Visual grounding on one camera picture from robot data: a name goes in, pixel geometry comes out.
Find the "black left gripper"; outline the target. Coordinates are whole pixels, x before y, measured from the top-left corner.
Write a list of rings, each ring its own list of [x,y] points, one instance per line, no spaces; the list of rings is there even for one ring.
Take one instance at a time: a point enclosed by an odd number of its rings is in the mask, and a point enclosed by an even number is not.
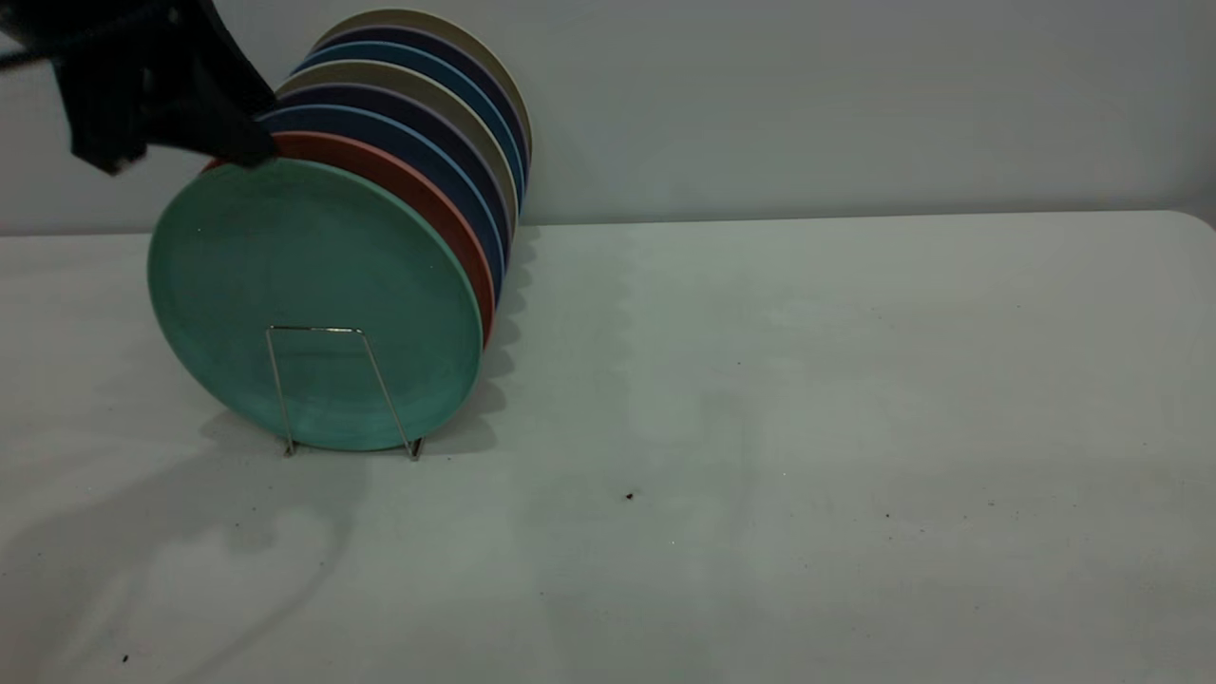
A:
[[[5,1],[2,55],[12,72],[47,62],[64,106],[72,155],[107,175],[143,159],[148,142],[253,168],[278,148],[249,105],[249,60],[213,1]],[[152,75],[143,95],[114,94],[125,71]],[[147,108],[147,141],[143,117]]]

